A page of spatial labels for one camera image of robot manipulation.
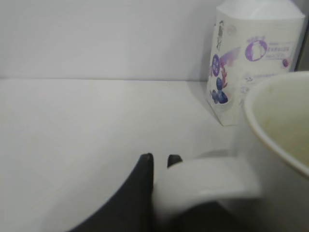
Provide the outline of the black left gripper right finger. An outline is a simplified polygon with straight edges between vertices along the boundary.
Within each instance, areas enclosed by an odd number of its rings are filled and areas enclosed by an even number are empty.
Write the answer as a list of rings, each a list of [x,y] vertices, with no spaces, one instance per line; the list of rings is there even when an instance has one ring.
[[[175,165],[175,164],[180,163],[182,161],[183,161],[183,159],[181,158],[180,155],[170,154],[168,156],[167,167],[170,168],[172,165]]]

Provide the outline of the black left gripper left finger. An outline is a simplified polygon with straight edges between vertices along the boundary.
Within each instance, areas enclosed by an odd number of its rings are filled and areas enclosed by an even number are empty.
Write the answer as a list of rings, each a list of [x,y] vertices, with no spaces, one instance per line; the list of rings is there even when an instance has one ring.
[[[152,232],[154,158],[140,155],[118,191],[73,232]]]

